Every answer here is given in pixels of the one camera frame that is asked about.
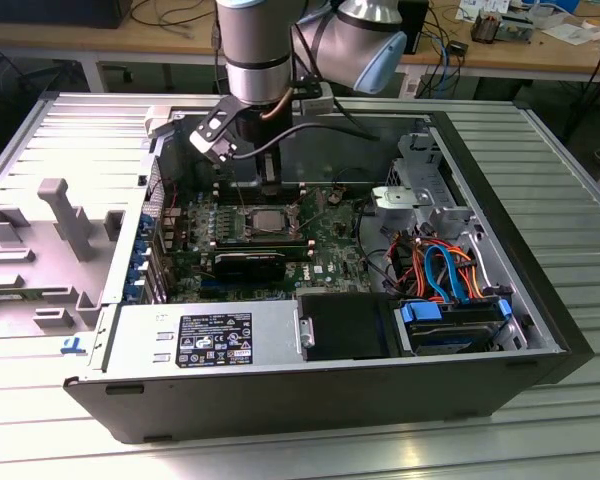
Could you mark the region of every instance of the wooden table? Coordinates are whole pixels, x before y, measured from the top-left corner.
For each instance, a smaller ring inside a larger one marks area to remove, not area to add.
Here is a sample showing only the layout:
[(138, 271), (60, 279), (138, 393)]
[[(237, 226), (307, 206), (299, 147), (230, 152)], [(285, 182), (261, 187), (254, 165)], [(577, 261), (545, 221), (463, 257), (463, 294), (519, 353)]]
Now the wooden table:
[[(541, 31), (534, 32), (530, 44), (496, 42), (487, 45), (473, 42), (472, 24), (455, 20), (455, 7), (458, 3), (458, 0), (433, 0), (433, 10), (440, 26), (449, 33), (452, 40), (469, 45), (461, 70), (463, 76), (588, 81), (600, 58), (600, 42), (574, 46)], [(591, 15), (600, 20), (600, 5), (581, 1), (575, 13), (581, 17)], [(582, 18), (572, 18), (570, 23), (578, 24), (581, 20)], [(428, 14), (427, 21), (435, 23), (431, 13)], [(438, 34), (435, 27), (427, 25), (426, 28)], [(411, 96), (414, 89), (417, 89), (420, 76), (432, 71), (439, 61), (440, 57), (434, 50), (432, 41), (421, 39), (416, 54), (403, 57), (407, 66), (403, 67), (406, 76), (400, 96)]]
[[(572, 46), (542, 32), (535, 32), (531, 44), (498, 42), (484, 45), (471, 41), (471, 25), (454, 19), (458, 0), (434, 0), (441, 26), (452, 39), (469, 45), (463, 76), (529, 78), (587, 81), (600, 53), (599, 43)], [(162, 12), (190, 6), (192, 0), (159, 0)], [(174, 13), (178, 21), (213, 10), (212, 0), (196, 9)], [(579, 15), (600, 15), (600, 6), (583, 4)], [(136, 16), (156, 22), (151, 2), (137, 10)], [(0, 48), (9, 56), (75, 60), (82, 64), (92, 92), (106, 91), (100, 62), (140, 62), (161, 64), (212, 64), (210, 45), (213, 16), (191, 24), (191, 37), (141, 25), (129, 18), (117, 30), (42, 25), (0, 24)], [(405, 73), (401, 96), (411, 96), (414, 85), (427, 70), (435, 68), (439, 56), (429, 39), (422, 39), (415, 55), (405, 55), (398, 71)]]

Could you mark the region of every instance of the power supply label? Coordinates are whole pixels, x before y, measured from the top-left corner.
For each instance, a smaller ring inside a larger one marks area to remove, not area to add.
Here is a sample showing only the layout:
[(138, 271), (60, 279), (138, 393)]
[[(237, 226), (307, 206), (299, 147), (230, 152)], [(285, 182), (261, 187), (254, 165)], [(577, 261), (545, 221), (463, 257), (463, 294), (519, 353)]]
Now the power supply label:
[(180, 317), (180, 368), (246, 365), (253, 363), (250, 313), (185, 315)]

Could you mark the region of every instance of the motherboard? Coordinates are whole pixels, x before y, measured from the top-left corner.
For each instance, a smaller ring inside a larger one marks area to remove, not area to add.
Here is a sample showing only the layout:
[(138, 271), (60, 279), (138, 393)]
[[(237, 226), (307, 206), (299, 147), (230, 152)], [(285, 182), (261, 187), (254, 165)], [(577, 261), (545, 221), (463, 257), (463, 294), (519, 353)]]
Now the motherboard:
[(165, 209), (169, 302), (370, 291), (354, 233), (360, 198), (333, 185), (294, 188), (287, 197), (270, 204), (248, 188), (217, 189)]

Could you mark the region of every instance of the metal table surface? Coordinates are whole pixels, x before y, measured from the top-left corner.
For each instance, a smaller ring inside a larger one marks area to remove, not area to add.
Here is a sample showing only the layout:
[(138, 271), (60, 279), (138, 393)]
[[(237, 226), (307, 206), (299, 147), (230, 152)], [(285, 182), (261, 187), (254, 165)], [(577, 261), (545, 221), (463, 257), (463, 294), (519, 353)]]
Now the metal table surface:
[[(68, 196), (88, 215), (124, 208), (149, 143), (149, 106), (210, 97), (63, 94), (41, 100), (0, 158), (0, 205), (42, 175), (94, 178)], [(61, 388), (85, 357), (61, 338), (0, 339), (0, 478), (600, 478), (600, 191), (537, 117), (505, 102), (348, 100), (447, 112), (596, 357), (491, 418), (171, 444), (124, 445)]]

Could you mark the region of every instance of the blue latch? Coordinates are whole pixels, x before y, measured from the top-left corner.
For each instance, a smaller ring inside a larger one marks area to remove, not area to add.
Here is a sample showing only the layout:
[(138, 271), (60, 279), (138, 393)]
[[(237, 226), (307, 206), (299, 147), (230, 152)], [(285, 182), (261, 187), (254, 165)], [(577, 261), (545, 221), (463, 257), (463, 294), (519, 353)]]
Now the blue latch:
[(139, 253), (132, 253), (131, 254), (131, 266), (132, 267), (140, 267), (144, 264), (145, 259), (142, 255), (140, 255)]
[(507, 320), (509, 320), (513, 316), (511, 305), (509, 305), (509, 302), (507, 302), (506, 300), (498, 300), (498, 307), (500, 308), (500, 312), (502, 312), (504, 318), (506, 318)]
[(65, 339), (64, 343), (62, 344), (63, 346), (60, 349), (60, 353), (62, 353), (63, 355), (66, 355), (68, 353), (87, 353), (87, 351), (80, 345), (80, 342), (80, 337), (71, 337)]
[(122, 293), (125, 298), (138, 298), (140, 296), (140, 288), (137, 285), (125, 285)]
[(140, 228), (151, 228), (153, 227), (153, 218), (151, 215), (147, 215), (146, 213), (140, 214)]
[(144, 253), (147, 251), (147, 242), (144, 240), (136, 240), (133, 242), (133, 251), (136, 253)]
[(135, 282), (136, 280), (140, 280), (140, 272), (130, 268), (129, 271), (127, 271), (127, 282), (131, 283)]
[(404, 323), (414, 320), (442, 320), (440, 307), (434, 302), (410, 302), (400, 309)]

